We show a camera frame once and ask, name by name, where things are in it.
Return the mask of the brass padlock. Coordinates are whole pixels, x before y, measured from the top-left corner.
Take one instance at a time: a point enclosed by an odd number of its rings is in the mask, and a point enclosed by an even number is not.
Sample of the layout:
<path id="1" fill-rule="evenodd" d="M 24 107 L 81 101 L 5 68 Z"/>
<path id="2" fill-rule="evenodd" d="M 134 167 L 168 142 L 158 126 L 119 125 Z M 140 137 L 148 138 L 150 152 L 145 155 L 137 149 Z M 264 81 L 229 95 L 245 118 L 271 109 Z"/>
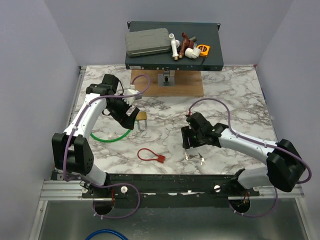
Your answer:
<path id="1" fill-rule="evenodd" d="M 139 131 L 144 132 L 148 128 L 147 123 L 147 113 L 145 111 L 140 111 L 136 116 L 137 127 Z"/>

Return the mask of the small silver key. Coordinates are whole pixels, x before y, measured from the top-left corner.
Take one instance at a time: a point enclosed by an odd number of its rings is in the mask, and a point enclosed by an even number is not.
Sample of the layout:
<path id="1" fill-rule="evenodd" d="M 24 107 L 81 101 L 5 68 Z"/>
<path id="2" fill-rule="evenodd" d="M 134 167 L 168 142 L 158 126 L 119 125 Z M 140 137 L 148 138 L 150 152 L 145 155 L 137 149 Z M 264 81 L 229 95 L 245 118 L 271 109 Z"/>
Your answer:
<path id="1" fill-rule="evenodd" d="M 200 153 L 198 153 L 198 155 L 199 155 L 199 159 L 200 159 L 200 164 L 201 164 L 201 165 L 205 164 L 205 159 L 204 159 L 204 157 L 203 157 Z"/>

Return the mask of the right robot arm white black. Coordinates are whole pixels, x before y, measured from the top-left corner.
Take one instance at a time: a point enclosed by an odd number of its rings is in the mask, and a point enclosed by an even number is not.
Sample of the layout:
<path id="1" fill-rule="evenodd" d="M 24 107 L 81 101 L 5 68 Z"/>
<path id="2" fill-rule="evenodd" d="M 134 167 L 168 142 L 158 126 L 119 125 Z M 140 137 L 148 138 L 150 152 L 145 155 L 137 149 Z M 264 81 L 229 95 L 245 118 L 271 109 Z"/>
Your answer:
<path id="1" fill-rule="evenodd" d="M 181 128 L 182 147 L 197 148 L 204 145 L 240 152 L 264 164 L 263 167 L 238 170 L 231 178 L 230 191 L 241 196 L 254 187 L 274 186 L 289 193 L 293 190 L 306 167 L 299 160 L 293 144 L 250 138 L 233 132 L 223 123 L 212 125 L 196 112 L 186 118 L 187 126 Z"/>

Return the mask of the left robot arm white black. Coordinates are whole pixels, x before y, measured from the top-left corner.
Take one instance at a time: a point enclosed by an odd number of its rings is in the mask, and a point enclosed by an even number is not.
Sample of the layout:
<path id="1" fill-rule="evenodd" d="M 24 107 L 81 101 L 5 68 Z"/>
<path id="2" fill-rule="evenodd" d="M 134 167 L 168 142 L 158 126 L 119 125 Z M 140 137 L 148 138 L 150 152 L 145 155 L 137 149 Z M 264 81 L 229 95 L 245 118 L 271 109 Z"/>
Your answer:
<path id="1" fill-rule="evenodd" d="M 121 81 L 112 74 L 105 74 L 102 82 L 92 83 L 86 88 L 83 105 L 71 124 L 62 133 L 55 133 L 51 139 L 55 168 L 61 170 L 65 180 L 67 174 L 78 176 L 94 185 L 93 191 L 101 198 L 111 191 L 108 174 L 94 164 L 94 154 L 89 144 L 93 127 L 104 110 L 124 129 L 133 130 L 137 107 L 127 114 L 141 93 L 131 84 L 117 95 Z"/>

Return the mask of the white pvc elbow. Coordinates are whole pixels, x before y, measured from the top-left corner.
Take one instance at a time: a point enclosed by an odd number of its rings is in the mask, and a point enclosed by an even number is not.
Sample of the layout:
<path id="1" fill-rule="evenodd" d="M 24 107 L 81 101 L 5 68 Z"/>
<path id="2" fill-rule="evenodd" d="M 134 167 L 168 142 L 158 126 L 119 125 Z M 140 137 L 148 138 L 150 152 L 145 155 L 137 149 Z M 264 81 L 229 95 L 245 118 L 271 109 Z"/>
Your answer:
<path id="1" fill-rule="evenodd" d="M 197 47 L 195 47 L 195 48 L 188 47 L 185 50 L 184 55 L 187 58 L 190 58 L 190 59 L 197 59 L 200 56 L 200 53 L 201 53 L 201 50 L 199 48 L 197 48 Z"/>

